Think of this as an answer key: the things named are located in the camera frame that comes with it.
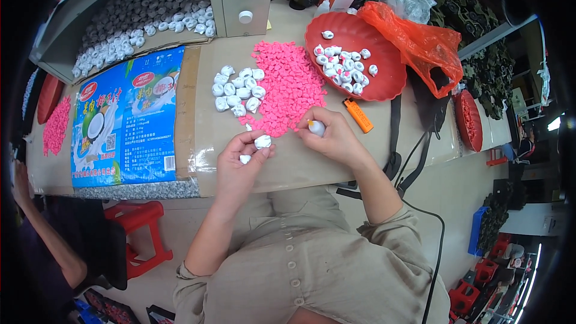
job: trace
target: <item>pink pellet pile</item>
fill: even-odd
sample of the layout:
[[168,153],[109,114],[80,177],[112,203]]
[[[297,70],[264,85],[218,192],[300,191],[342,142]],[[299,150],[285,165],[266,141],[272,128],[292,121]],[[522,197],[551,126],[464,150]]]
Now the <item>pink pellet pile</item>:
[[313,67],[302,46],[291,43],[267,43],[254,46],[252,54],[258,68],[264,71],[264,80],[258,85],[266,90],[259,107],[262,119],[255,120],[250,114],[240,117],[242,125],[250,123],[252,129],[264,129],[266,134],[278,138],[296,125],[311,106],[326,106],[322,90],[324,79]]
[[48,156],[48,150],[52,150],[54,155],[58,155],[62,147],[62,141],[66,137],[66,127],[68,126],[68,112],[70,111],[70,96],[64,97],[58,104],[44,127],[44,156]]

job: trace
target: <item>beige shirt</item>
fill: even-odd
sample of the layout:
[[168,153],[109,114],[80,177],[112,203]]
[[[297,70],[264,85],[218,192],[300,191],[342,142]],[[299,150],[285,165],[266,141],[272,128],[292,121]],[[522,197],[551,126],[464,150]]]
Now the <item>beige shirt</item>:
[[[332,228],[281,228],[229,256],[212,276],[177,269],[176,323],[287,323],[300,306],[339,323],[421,323],[433,270],[416,217],[403,207],[362,236]],[[448,322],[437,277],[429,324]]]

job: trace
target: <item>red plastic stool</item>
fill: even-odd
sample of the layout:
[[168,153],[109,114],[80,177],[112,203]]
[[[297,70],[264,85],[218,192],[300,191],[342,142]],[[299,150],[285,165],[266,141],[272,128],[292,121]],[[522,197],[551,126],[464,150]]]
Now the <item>red plastic stool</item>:
[[450,310],[455,313],[468,313],[479,294],[480,291],[473,285],[460,279],[458,288],[448,291],[448,296],[450,296]]
[[486,165],[491,167],[494,165],[503,164],[508,161],[508,158],[502,153],[500,148],[490,149],[490,160],[486,162]]
[[498,264],[492,260],[482,259],[476,263],[476,277],[474,281],[476,283],[489,283],[492,277],[494,277],[497,267]]
[[138,253],[126,243],[126,266],[128,279],[135,278],[156,267],[165,260],[173,258],[172,250],[164,250],[160,232],[158,230],[158,219],[164,215],[164,208],[159,201],[149,201],[146,204],[131,204],[121,201],[117,205],[104,211],[104,216],[108,220],[119,223],[126,232],[126,235],[133,233],[136,229],[148,225],[152,235],[155,255],[148,260],[136,259]]
[[508,243],[505,241],[497,241],[492,250],[490,251],[490,257],[499,257],[504,254],[508,247]]

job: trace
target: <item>qr code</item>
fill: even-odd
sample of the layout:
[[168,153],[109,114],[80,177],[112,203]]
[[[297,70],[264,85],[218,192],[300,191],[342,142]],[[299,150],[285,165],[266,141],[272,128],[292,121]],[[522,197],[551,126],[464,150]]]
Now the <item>qr code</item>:
[[176,159],[174,155],[164,157],[164,171],[176,170]]
[[116,149],[116,133],[106,137],[106,151]]

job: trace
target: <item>person's hand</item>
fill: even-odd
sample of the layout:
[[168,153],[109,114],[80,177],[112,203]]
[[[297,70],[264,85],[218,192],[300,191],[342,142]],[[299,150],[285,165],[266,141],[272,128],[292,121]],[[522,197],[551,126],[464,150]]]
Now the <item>person's hand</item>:
[[[326,126],[324,136],[319,137],[308,129],[308,120],[319,120]],[[313,106],[298,124],[298,135],[306,147],[345,164],[352,169],[371,160],[371,155],[356,138],[352,128],[339,112]]]
[[[263,130],[238,134],[218,155],[215,203],[226,208],[232,218],[246,202],[263,164],[275,154],[274,144],[270,145],[270,148],[256,149],[254,140],[264,134]],[[252,155],[252,159],[247,164],[242,164],[240,155]]]
[[28,170],[19,160],[14,161],[14,186],[12,187],[12,195],[14,196],[16,204],[22,209],[24,209],[25,205],[32,203],[28,189]]

